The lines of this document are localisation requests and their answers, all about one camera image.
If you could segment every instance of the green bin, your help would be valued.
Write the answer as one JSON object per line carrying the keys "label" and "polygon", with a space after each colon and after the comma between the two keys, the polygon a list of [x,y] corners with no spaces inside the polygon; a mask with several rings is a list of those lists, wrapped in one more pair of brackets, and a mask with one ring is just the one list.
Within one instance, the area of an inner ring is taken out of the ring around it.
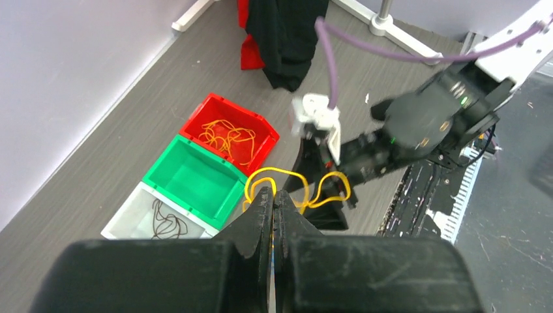
{"label": "green bin", "polygon": [[221,230],[244,194],[247,177],[234,165],[177,136],[143,182]]}

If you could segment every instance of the metal pole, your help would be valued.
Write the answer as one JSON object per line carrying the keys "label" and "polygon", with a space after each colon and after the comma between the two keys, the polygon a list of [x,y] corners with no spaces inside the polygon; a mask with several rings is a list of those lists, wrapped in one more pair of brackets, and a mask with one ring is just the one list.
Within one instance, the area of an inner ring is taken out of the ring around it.
{"label": "metal pole", "polygon": [[380,11],[378,12],[378,18],[385,20],[390,15],[390,8],[392,7],[392,0],[382,0]]}

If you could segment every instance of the white bin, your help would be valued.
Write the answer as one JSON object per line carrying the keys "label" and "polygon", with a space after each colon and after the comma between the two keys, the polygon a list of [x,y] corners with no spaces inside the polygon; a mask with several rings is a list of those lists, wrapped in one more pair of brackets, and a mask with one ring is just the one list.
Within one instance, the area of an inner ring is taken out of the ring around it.
{"label": "white bin", "polygon": [[[161,203],[155,203],[155,200],[160,200]],[[154,220],[156,207],[161,215],[173,216],[165,221]],[[155,237],[156,228],[158,232],[163,229],[166,231]],[[107,239],[212,238],[217,233],[218,230],[143,182],[136,186],[101,232]]]}

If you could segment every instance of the black cloth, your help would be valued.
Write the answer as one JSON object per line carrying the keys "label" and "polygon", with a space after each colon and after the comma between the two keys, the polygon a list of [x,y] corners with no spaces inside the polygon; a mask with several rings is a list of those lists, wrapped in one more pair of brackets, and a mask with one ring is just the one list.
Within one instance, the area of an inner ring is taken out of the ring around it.
{"label": "black cloth", "polygon": [[257,42],[273,88],[296,91],[315,54],[315,20],[329,0],[250,0],[246,32]]}

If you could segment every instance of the red bin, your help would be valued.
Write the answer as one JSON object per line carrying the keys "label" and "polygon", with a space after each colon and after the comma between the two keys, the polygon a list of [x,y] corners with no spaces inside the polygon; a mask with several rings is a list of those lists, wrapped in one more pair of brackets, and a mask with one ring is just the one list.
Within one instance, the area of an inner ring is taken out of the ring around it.
{"label": "red bin", "polygon": [[[230,148],[227,150],[221,147],[220,140],[209,143],[208,139],[212,136],[228,138],[230,129],[226,126],[228,124],[222,121],[228,121],[236,128],[251,130],[254,134],[253,140],[248,135],[249,132],[242,131],[232,133],[235,140],[230,142]],[[210,123],[214,124],[208,138],[206,125]],[[231,162],[246,176],[250,176],[263,165],[280,139],[278,133],[263,116],[213,93],[209,94],[194,110],[179,134]]]}

